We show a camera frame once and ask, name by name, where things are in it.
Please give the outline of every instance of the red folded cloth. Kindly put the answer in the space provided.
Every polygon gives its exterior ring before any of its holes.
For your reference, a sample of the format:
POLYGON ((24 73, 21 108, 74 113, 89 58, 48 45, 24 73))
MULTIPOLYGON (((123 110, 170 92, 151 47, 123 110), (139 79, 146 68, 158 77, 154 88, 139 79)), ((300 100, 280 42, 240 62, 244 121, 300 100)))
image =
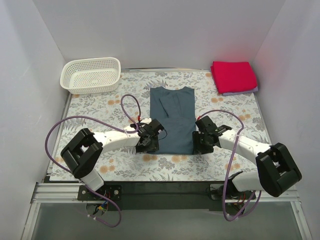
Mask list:
POLYGON ((249 62, 214 61, 212 76, 220 94, 249 91, 257 87, 257 79, 249 62))

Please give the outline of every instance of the white wall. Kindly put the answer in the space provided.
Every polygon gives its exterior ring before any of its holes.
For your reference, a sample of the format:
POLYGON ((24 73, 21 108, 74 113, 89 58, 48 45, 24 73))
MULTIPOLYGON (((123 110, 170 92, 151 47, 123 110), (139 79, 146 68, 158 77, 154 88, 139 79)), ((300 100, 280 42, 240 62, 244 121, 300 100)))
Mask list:
POLYGON ((320 239, 320 2, 287 0, 255 60, 258 101, 273 143, 302 172, 297 184, 313 239, 320 239))
POLYGON ((251 61, 284 0, 33 0, 67 61, 210 69, 251 61))
POLYGON ((31 0, 0 0, 0 35, 0 239, 17 240, 49 163, 46 133, 65 104, 65 60, 31 0))

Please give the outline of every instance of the metal frame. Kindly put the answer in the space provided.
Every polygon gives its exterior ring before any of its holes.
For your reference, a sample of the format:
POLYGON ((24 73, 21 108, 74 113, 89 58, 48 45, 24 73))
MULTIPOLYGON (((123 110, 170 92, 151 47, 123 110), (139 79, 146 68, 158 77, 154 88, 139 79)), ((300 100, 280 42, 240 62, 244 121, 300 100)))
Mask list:
MULTIPOLYGON (((187 68, 152 68, 152 69, 124 69, 123 70, 123 72, 163 72, 163 71, 204 72, 208 70, 187 69, 187 68)), ((271 142, 270 136, 266 128, 265 121, 263 119, 263 115, 261 113, 257 96, 254 95, 254 97, 256 99, 259 113, 261 115, 263 124, 266 129, 267 138, 269 142, 271 142)), ((63 110, 62 118, 65 118, 67 116, 71 98, 72 98, 72 94, 69 93, 65 102, 65 108, 63 110)), ((60 140, 60 136, 62 134, 62 130, 63 130, 63 124, 61 124, 58 129, 57 138, 55 140, 54 148, 52 151, 53 155, 55 155, 57 152, 58 143, 60 140)), ((53 163, 51 162, 47 169, 47 176, 51 175, 52 166, 53 166, 53 163)), ((121 182, 112 182, 112 184, 121 184, 121 182)), ((33 192, 29 214, 24 226, 21 239, 22 240, 31 239, 35 225, 36 225, 41 203, 74 203, 74 204, 83 203, 82 201, 77 200, 78 190, 80 185, 81 185, 80 183, 76 183, 76 182, 37 183, 33 192)), ((226 202, 227 203, 233 202, 233 200, 227 200, 226 202)), ((300 197, 295 186, 291 187, 288 191, 284 192, 280 197, 272 197, 268 193, 263 191, 260 198, 260 202, 290 202, 302 239, 303 240, 312 239, 305 216, 301 208, 300 197)), ((97 203, 97 201, 86 201, 85 203, 97 203)))

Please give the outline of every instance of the laundry basket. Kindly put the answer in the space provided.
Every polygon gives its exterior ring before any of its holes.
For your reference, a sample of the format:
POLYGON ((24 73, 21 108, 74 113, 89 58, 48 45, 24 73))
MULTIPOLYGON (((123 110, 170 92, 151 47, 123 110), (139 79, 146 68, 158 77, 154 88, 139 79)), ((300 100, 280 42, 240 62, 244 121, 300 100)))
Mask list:
POLYGON ((121 65, 114 57, 68 62, 62 70, 60 85, 72 94, 110 92, 119 85, 121 65))

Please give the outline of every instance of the floral tablecloth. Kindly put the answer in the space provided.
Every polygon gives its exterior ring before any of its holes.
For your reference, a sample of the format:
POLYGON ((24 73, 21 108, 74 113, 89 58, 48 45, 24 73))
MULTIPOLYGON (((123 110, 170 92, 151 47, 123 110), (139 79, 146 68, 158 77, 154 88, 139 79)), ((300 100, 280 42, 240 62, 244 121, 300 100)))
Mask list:
MULTIPOLYGON (((167 89, 181 89, 184 86, 195 89, 196 117, 212 109, 227 110, 238 115, 244 122, 242 135, 268 142, 266 129, 259 113, 255 96, 241 94, 222 96, 218 94, 212 75, 207 71, 195 72, 123 72, 119 87, 112 92, 73 95, 67 116, 85 115, 117 127, 126 127, 131 121, 121 110, 120 99, 124 94, 133 94, 138 99, 142 117, 149 117, 150 88, 162 86, 167 89)), ((125 108, 137 119, 138 108, 133 99, 125 99, 125 108)), ((209 116, 220 126, 228 125, 235 130, 240 123, 226 113, 210 113, 209 116)), ((64 126, 58 142, 55 159, 66 166, 60 157, 63 147, 82 128, 93 132, 105 132, 107 127, 87 120, 70 119, 64 126)), ((214 153, 205 155, 150 155, 136 154, 135 149, 126 147, 100 156, 96 170, 105 181, 222 181, 225 178, 231 152, 214 148, 214 153)), ((231 173, 253 171, 256 166, 249 160, 235 155, 231 173)), ((74 181, 68 172, 53 166, 51 181, 74 181)))

